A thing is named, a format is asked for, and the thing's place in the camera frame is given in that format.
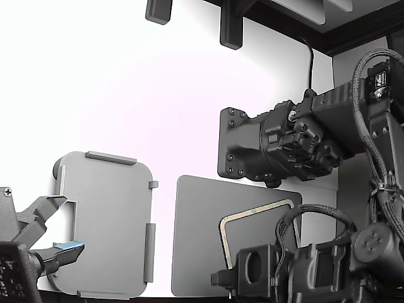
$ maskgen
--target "bolt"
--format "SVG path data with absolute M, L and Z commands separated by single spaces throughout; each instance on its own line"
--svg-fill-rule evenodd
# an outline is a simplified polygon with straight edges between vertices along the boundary
M 6 197 L 11 197 L 12 194 L 13 194 L 13 193 L 11 192 L 11 188 L 10 188 L 10 187 L 6 187 L 6 188 L 4 189 L 4 195 L 5 195 Z
M 289 120 L 290 122 L 292 122 L 292 121 L 295 119 L 295 116 L 296 116 L 296 111 L 295 111 L 295 110 L 291 110 L 291 111 L 289 112 L 289 115 L 288 115 L 288 120 Z
M 307 131 L 307 124 L 303 124 L 302 128 L 300 129 L 301 133 L 304 133 L 305 131 Z

